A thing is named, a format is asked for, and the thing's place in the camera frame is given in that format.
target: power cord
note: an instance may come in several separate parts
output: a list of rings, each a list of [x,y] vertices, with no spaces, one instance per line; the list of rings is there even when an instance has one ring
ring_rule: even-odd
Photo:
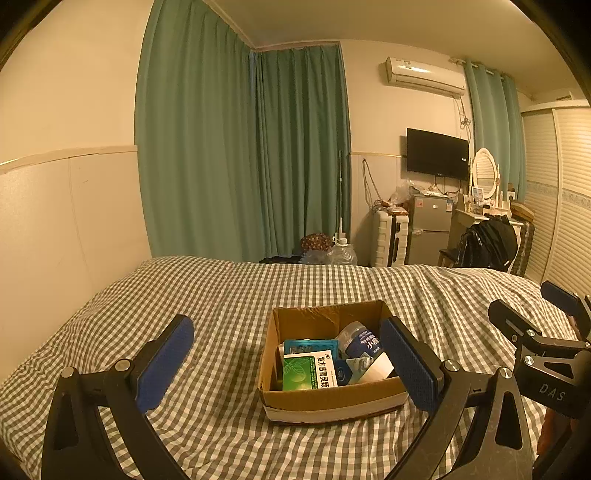
[[[460,101],[462,103],[462,116],[463,116],[463,120],[460,121],[460,130],[462,129],[466,129],[467,133],[468,133],[468,147],[470,146],[470,142],[472,140],[472,130],[470,130],[470,125],[472,124],[472,120],[470,120],[467,116],[466,116],[466,108],[464,107],[464,99],[462,97],[460,97]]]
[[[445,179],[443,180],[444,184],[443,184],[443,189],[445,190]],[[458,187],[458,189],[455,192],[445,192],[445,195],[452,195],[452,196],[457,196],[458,193],[460,193],[460,190],[462,189],[462,181],[458,180],[460,182],[460,186]]]
[[[375,185],[374,178],[372,177],[371,170],[369,168],[369,164],[367,160],[364,158],[361,162],[361,169],[363,172],[363,189],[365,191],[365,203],[367,203],[368,207],[373,211],[376,210],[387,210],[389,204],[382,200],[382,196],[379,194],[378,188]],[[369,183],[367,179],[367,175],[365,170],[367,169],[367,173],[369,174],[369,179],[371,180],[372,185],[374,186],[375,193],[378,195],[378,200],[372,202],[371,199],[371,192],[369,189]]]
[[[434,176],[433,176],[433,180],[434,180],[434,186],[435,186],[435,188],[437,189],[437,191],[438,191],[439,193],[443,193],[443,192],[441,191],[441,189],[440,189],[440,188],[437,186],[437,175],[434,175]]]

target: mini fridge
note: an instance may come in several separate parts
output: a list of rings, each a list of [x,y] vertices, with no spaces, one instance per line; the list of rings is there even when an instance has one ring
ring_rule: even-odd
[[[420,193],[409,202],[407,265],[437,265],[439,250],[447,248],[453,201]]]

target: ceiling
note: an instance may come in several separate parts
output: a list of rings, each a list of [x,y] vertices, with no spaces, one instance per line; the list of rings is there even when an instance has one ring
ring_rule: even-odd
[[[576,88],[544,33],[510,0],[206,0],[253,48],[375,40],[469,57],[529,94]]]

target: wall trim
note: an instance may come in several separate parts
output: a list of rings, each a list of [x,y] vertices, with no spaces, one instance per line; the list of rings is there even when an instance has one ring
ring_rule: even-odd
[[[395,157],[395,158],[405,158],[406,155],[398,155],[396,153],[377,153],[377,152],[351,152],[349,155],[361,155],[368,156],[368,157]]]
[[[86,155],[105,155],[110,153],[137,152],[136,145],[117,145],[108,147],[84,147],[84,148],[64,148],[62,150],[52,150],[44,153],[28,155],[26,157],[15,158],[0,163],[0,175],[16,168],[28,167],[30,165],[39,165],[50,161],[64,160],[65,158],[84,157]]]
[[[537,110],[550,110],[554,108],[578,108],[589,106],[587,100],[559,100],[557,102],[538,103],[521,110],[521,113],[535,112]]]

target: green curtain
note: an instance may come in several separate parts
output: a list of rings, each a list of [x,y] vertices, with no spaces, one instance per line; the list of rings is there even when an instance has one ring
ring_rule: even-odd
[[[512,183],[519,201],[525,199],[525,145],[517,88],[508,75],[484,65],[464,65],[472,102],[475,150],[488,149],[501,170],[501,190]]]
[[[339,45],[254,54],[256,148],[265,241],[280,255],[301,237],[350,225],[350,130]]]
[[[201,0],[155,0],[135,111],[154,256],[265,254],[249,55]]]
[[[290,255],[302,236],[337,228],[339,173],[349,230],[339,46],[252,53],[202,0],[155,0],[135,140],[154,256]]]

